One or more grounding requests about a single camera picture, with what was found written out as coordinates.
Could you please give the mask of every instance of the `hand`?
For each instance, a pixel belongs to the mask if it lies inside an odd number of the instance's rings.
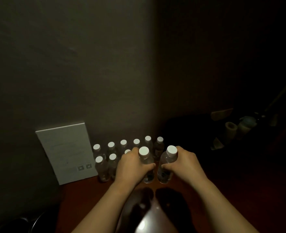
[[[115,183],[121,184],[123,187],[134,188],[146,175],[146,173],[156,164],[142,164],[139,157],[139,149],[134,147],[132,151],[122,155],[118,162]]]
[[[180,179],[194,185],[194,187],[208,180],[195,153],[184,150],[180,146],[176,148],[178,152],[177,160],[173,163],[163,164],[162,168],[173,171]]]

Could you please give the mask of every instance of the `left hand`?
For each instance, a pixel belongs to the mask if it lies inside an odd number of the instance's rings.
[[[142,164],[139,157],[139,149],[134,147],[132,151],[122,155],[118,162],[115,183],[125,188],[134,188],[143,179],[146,173],[153,170],[156,164]]]

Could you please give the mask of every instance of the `white card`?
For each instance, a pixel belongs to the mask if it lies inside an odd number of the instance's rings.
[[[98,175],[85,123],[35,133],[60,185]]]

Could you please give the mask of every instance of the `clear plastic bottle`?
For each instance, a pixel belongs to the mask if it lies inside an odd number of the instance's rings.
[[[155,144],[154,144],[154,149],[155,149],[155,152],[154,152],[154,159],[156,161],[159,161],[160,160],[160,157],[163,153],[163,150],[164,150],[164,143],[163,143],[163,138],[162,137],[157,137],[157,140],[155,141]]]
[[[98,156],[102,156],[103,159],[106,159],[106,154],[101,151],[101,146],[99,144],[95,144],[93,146],[93,158],[96,159]]]
[[[142,146],[139,149],[140,160],[143,164],[150,164],[154,162],[153,156],[150,154],[149,149],[146,146]],[[145,183],[151,183],[155,178],[154,170],[148,171],[143,181]]]
[[[108,168],[109,168],[110,176],[112,177],[113,180],[115,180],[115,177],[116,177],[117,164],[118,164],[117,155],[111,154],[108,160]]]
[[[128,144],[127,144],[126,140],[120,141],[120,147],[121,147],[120,148],[120,156],[122,156],[125,153],[125,151],[128,149],[127,146],[128,146]]]
[[[109,142],[107,146],[108,146],[106,155],[107,158],[110,156],[110,154],[117,154],[115,143],[113,141]]]
[[[141,142],[139,139],[134,139],[133,140],[133,147],[137,147],[137,148],[140,148],[141,146]]]
[[[152,142],[152,138],[150,136],[146,136],[145,137],[145,145],[149,149],[149,152],[151,153],[151,155],[153,157],[155,157],[154,156],[154,153],[155,153],[154,152],[154,145],[153,145],[153,142]]]
[[[98,172],[99,179],[106,182],[111,177],[108,169],[108,162],[102,156],[95,158],[95,169]]]
[[[162,184],[167,184],[171,180],[173,173],[164,168],[161,168],[161,165],[165,163],[175,162],[177,159],[176,153],[177,153],[177,148],[173,145],[169,145],[167,150],[163,152],[163,154],[161,155],[157,171],[157,178]]]

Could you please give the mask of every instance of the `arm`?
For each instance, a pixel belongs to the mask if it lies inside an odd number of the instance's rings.
[[[114,183],[72,233],[115,232],[124,203],[135,186],[154,167],[154,163],[141,163],[136,147],[122,155]]]
[[[216,233],[258,233],[207,178],[194,153],[177,146],[178,158],[163,164],[191,185],[201,197]]]

